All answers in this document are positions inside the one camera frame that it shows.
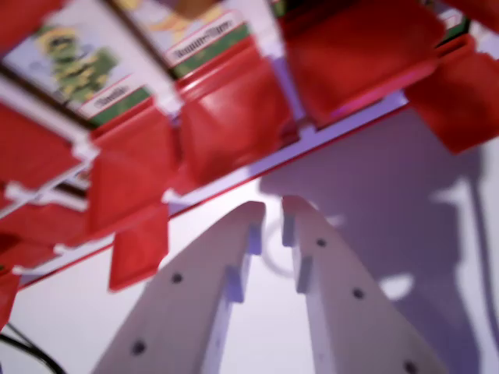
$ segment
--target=red plastic holder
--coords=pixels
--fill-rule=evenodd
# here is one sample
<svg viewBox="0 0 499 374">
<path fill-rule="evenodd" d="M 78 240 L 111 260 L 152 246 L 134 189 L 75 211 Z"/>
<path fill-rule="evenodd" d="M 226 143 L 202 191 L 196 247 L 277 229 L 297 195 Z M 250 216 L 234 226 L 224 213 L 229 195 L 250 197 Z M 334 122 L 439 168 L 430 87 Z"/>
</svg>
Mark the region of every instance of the red plastic holder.
<svg viewBox="0 0 499 374">
<path fill-rule="evenodd" d="M 0 180 L 38 189 L 78 165 L 70 144 L 33 120 L 0 104 Z"/>
<path fill-rule="evenodd" d="M 431 74 L 444 25 L 414 1 L 359 0 L 284 22 L 288 62 L 310 117 L 323 128 Z"/>
<path fill-rule="evenodd" d="M 83 213 L 56 204 L 25 205 L 0 220 L 0 235 L 42 245 L 67 243 L 83 229 Z"/>
<path fill-rule="evenodd" d="M 464 35 L 438 48 L 441 65 L 405 90 L 411 105 L 452 152 L 499 135 L 499 62 Z"/>
<path fill-rule="evenodd" d="M 247 37 L 177 81 L 188 192 L 298 139 L 271 63 Z"/>
<path fill-rule="evenodd" d="M 0 271 L 0 329 L 3 329 L 9 321 L 18 288 L 18 275 L 14 275 L 8 270 Z"/>
<path fill-rule="evenodd" d="M 101 152 L 90 171 L 86 227 L 73 245 L 155 214 L 178 170 L 170 120 L 152 98 L 95 130 L 94 143 Z"/>
<path fill-rule="evenodd" d="M 65 0 L 2 0 L 0 2 L 0 55 L 39 28 L 43 19 L 60 9 Z"/>
<path fill-rule="evenodd" d="M 120 291 L 152 277 L 167 253 L 168 208 L 159 204 L 150 217 L 116 234 L 109 289 Z"/>
</svg>

